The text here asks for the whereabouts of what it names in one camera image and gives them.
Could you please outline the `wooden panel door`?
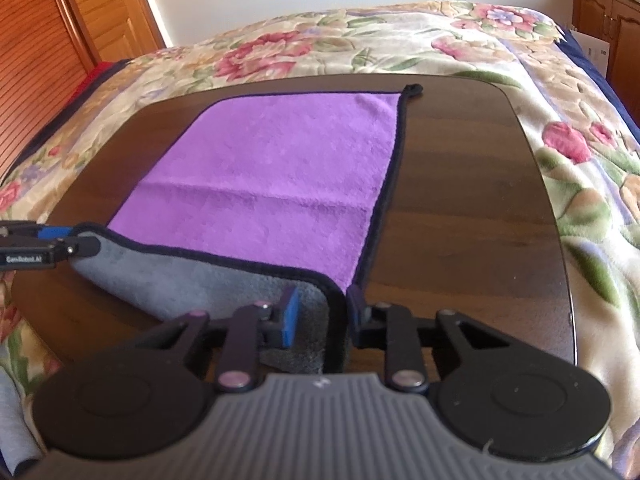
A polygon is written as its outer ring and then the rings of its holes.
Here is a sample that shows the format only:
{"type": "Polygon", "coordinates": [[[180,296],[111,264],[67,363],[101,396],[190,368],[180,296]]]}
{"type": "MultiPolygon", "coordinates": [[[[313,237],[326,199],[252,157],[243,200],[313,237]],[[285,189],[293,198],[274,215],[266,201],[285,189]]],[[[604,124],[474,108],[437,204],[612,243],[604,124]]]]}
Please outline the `wooden panel door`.
{"type": "Polygon", "coordinates": [[[55,1],[87,70],[165,47],[149,0],[55,1]]]}

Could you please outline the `red blue folded cloth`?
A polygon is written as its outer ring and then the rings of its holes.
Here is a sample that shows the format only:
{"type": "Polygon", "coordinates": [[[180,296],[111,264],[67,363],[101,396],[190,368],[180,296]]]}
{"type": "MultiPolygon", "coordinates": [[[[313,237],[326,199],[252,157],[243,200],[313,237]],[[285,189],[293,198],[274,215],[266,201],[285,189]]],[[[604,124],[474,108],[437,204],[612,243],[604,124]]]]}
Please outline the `red blue folded cloth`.
{"type": "Polygon", "coordinates": [[[99,64],[81,81],[80,85],[70,96],[66,105],[84,102],[97,88],[105,81],[109,80],[125,68],[130,63],[129,60],[119,60],[117,62],[99,62],[99,64]]]}

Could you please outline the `purple grey microfibre towel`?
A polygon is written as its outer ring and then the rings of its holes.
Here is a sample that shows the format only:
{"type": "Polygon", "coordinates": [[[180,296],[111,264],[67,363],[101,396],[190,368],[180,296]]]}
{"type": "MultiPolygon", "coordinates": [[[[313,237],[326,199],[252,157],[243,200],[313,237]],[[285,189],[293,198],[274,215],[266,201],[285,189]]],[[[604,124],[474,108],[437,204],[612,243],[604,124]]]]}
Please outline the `purple grey microfibre towel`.
{"type": "Polygon", "coordinates": [[[390,91],[236,96],[203,110],[107,224],[84,223],[100,251],[73,258],[99,289],[161,321],[193,310],[230,318],[299,294],[292,347],[265,363],[336,373],[346,353],[345,292],[366,273],[397,179],[408,104],[390,91]]]}

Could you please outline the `dark wooden tray table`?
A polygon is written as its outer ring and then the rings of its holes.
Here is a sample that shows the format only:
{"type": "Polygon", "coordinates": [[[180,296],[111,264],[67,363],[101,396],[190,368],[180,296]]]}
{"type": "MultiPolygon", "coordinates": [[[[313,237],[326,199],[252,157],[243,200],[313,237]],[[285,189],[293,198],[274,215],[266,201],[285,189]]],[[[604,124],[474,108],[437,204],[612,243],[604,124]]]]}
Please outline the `dark wooden tray table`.
{"type": "Polygon", "coordinates": [[[574,309],[544,182],[504,92],[444,76],[333,75],[238,84],[158,102],[128,119],[64,194],[58,226],[107,222],[169,143],[210,104],[242,94],[396,91],[408,107],[404,154],[367,281],[372,302],[429,318],[452,309],[567,360],[574,309]]]}

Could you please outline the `slatted wooden wardrobe door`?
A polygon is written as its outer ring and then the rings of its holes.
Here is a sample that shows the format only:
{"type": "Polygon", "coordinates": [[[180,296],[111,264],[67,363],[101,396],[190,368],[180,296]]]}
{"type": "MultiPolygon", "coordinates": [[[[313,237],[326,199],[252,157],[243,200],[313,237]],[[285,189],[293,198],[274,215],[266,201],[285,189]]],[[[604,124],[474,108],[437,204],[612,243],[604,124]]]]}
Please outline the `slatted wooden wardrobe door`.
{"type": "Polygon", "coordinates": [[[2,176],[93,66],[68,0],[1,0],[2,176]]]}

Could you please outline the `wooden side cabinet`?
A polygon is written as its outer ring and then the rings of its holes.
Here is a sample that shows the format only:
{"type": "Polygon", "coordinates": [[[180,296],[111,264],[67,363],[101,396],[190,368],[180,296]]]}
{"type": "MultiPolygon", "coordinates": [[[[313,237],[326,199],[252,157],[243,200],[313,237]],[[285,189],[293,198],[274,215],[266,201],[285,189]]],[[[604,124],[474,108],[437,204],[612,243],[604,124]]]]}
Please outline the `wooden side cabinet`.
{"type": "Polygon", "coordinates": [[[606,79],[639,123],[640,14],[634,0],[573,0],[572,24],[610,45],[606,79]]]}

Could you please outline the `grey cloth at left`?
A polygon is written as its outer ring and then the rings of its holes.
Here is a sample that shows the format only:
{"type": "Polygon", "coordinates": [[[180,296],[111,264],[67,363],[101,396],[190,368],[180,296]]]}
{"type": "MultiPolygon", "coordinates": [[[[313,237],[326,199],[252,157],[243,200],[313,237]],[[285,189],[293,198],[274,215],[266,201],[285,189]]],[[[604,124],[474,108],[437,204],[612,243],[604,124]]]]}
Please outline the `grey cloth at left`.
{"type": "Polygon", "coordinates": [[[1,369],[1,457],[9,474],[17,478],[41,460],[42,452],[29,430],[20,395],[1,369]]]}

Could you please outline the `dark blue bed sheet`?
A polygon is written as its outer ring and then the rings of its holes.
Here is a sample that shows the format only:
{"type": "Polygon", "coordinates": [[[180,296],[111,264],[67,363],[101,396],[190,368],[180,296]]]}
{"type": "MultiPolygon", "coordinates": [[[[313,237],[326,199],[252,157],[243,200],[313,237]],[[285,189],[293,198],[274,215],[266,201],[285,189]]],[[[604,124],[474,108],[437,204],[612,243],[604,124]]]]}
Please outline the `dark blue bed sheet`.
{"type": "Polygon", "coordinates": [[[605,97],[608,99],[615,109],[620,114],[620,117],[623,119],[624,123],[627,125],[631,135],[634,137],[634,140],[637,142],[640,141],[639,136],[639,127],[634,121],[634,118],[631,117],[631,114],[628,113],[623,102],[620,100],[618,95],[615,93],[614,89],[606,80],[605,76],[603,76],[598,70],[597,67],[594,66],[588,58],[585,56],[585,52],[582,50],[582,47],[578,44],[578,41],[575,35],[567,28],[562,27],[562,38],[556,40],[556,44],[558,48],[572,60],[572,62],[580,67],[594,82],[594,84],[602,91],[605,97]]]}

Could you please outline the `floral bed blanket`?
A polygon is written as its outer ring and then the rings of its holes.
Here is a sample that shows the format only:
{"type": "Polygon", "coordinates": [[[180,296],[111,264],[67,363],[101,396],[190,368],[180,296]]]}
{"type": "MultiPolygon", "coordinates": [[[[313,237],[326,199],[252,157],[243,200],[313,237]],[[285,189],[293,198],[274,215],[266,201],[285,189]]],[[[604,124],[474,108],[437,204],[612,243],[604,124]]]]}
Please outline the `floral bed blanket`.
{"type": "Polygon", "coordinates": [[[578,360],[613,415],[600,456],[639,474],[639,142],[556,44],[561,28],[525,8],[432,0],[280,16],[135,58],[62,115],[1,188],[6,220],[44,220],[138,110],[190,93],[285,77],[406,73],[503,88],[544,177],[564,248],[578,360]]]}

